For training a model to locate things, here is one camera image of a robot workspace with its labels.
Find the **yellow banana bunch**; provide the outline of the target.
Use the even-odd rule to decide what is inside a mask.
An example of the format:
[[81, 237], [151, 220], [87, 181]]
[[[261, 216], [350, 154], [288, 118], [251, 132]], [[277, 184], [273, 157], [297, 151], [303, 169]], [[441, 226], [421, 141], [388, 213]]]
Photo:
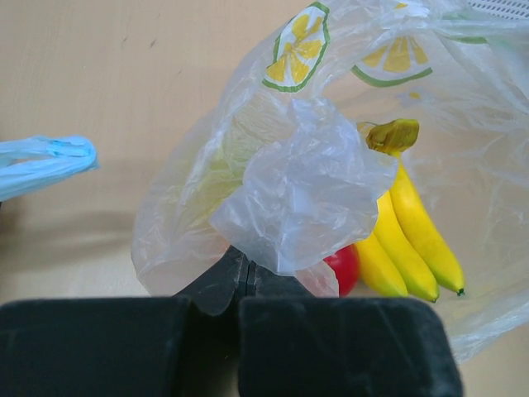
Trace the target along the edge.
[[399, 118], [385, 124], [363, 124], [367, 146], [397, 159], [393, 185], [377, 200], [378, 218], [371, 235], [355, 244], [365, 284], [386, 297], [415, 296], [435, 303], [440, 288], [461, 296], [465, 274], [431, 220], [406, 171], [402, 153], [417, 141], [420, 125]]

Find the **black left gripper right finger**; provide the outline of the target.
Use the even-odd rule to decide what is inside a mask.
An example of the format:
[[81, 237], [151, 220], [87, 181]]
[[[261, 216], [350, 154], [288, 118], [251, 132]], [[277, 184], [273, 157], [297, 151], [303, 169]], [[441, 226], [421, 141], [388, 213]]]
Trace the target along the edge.
[[242, 396], [461, 396], [442, 321], [415, 299], [315, 298], [251, 261], [238, 278]]

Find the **red apple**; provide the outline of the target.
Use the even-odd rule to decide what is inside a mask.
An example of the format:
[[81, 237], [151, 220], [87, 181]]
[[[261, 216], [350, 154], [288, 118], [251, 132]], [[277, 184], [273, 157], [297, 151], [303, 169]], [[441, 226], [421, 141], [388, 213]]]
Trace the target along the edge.
[[360, 278], [360, 257], [354, 244], [328, 256], [324, 262], [332, 268], [338, 281], [339, 295], [347, 296]]

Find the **clear lemon-print plastic bag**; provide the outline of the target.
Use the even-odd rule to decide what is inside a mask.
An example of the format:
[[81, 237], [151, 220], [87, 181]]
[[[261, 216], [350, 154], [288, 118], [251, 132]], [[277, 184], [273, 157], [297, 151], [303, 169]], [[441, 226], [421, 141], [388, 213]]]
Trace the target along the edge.
[[436, 302], [458, 361], [528, 321], [528, 20], [467, 1], [315, 1], [259, 43], [179, 143], [131, 259], [174, 294], [233, 246], [316, 295], [369, 235], [398, 161], [360, 125], [419, 121], [403, 164], [465, 274]]

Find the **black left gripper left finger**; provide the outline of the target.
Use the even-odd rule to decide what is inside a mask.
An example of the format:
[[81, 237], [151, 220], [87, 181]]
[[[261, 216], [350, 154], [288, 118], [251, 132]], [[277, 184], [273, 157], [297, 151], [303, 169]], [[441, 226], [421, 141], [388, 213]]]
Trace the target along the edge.
[[229, 248], [174, 296], [1, 307], [4, 396], [233, 396], [247, 259]]

